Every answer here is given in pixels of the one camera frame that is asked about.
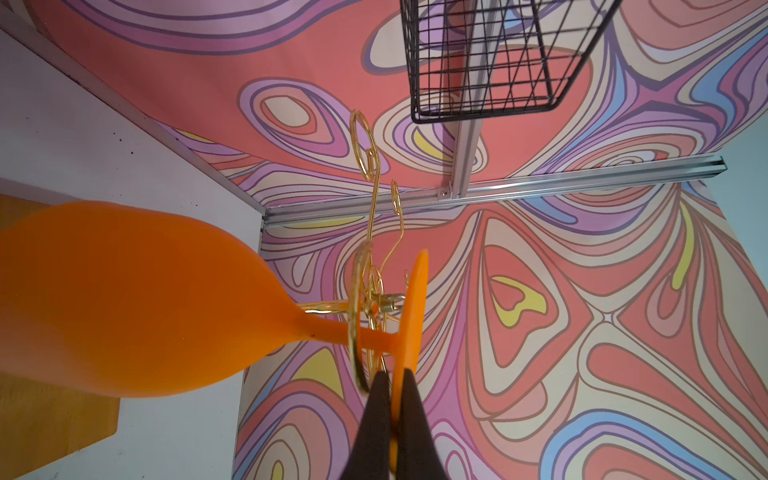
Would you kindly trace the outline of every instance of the wooden cutting board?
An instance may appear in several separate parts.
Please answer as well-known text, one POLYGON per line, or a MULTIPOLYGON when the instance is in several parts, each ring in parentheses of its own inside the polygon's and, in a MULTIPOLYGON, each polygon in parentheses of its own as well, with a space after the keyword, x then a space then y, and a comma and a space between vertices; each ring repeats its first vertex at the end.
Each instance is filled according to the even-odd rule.
MULTIPOLYGON (((47 205, 0 195, 0 230, 47 205)), ((0 372, 0 480, 12 480, 105 439, 120 399, 0 372)))

